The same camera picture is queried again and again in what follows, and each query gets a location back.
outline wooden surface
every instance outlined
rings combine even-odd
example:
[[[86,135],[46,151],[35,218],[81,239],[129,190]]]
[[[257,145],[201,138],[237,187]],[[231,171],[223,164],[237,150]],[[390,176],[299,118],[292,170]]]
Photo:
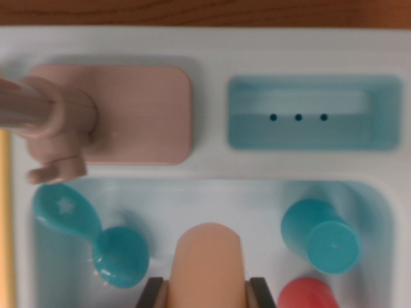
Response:
[[[411,0],[0,0],[0,24],[411,28]]]
[[[0,130],[0,308],[15,308],[10,136]]]

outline red cup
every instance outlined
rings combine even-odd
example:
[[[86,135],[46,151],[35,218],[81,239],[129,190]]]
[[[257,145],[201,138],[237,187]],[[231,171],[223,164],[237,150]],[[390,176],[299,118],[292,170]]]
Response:
[[[340,308],[331,289],[321,280],[310,277],[287,284],[277,304],[278,308]]]

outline white plastic surface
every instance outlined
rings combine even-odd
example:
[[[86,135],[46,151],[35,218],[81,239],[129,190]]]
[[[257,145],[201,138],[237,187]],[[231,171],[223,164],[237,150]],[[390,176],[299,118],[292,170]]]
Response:
[[[363,259],[354,271],[325,277],[341,307],[409,306],[410,32],[0,28],[0,65],[6,78],[18,80],[30,67],[45,63],[176,65],[190,75],[194,145],[185,162],[92,166],[89,177],[72,183],[96,206],[105,227],[127,222],[125,213],[152,237],[149,275],[169,275],[183,231],[217,221],[240,234],[247,276],[266,277],[276,299],[288,281],[311,273],[310,265],[281,241],[283,207],[320,194],[334,200],[364,239]],[[400,144],[392,151],[234,150],[227,142],[227,84],[233,76],[250,74],[398,76],[404,85]],[[19,308],[133,308],[142,285],[129,290],[103,286],[92,275],[85,244],[34,223],[30,200],[36,187],[24,177],[35,166],[23,141],[14,137]],[[330,180],[343,182],[326,182]]]

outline white star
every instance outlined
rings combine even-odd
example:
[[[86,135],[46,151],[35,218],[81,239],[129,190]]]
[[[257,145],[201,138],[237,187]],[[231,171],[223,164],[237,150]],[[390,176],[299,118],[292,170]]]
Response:
[[[59,202],[57,202],[58,207],[60,208],[60,214],[72,214],[74,209],[74,204],[70,202],[70,199],[62,198]]]

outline teal spoon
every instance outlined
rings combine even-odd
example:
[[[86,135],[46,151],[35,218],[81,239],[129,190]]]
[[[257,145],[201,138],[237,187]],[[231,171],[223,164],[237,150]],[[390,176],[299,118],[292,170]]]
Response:
[[[126,227],[101,229],[91,204],[64,185],[42,185],[34,195],[36,218],[47,227],[92,244],[94,265],[109,284],[132,287],[146,275],[150,255],[144,238]]]

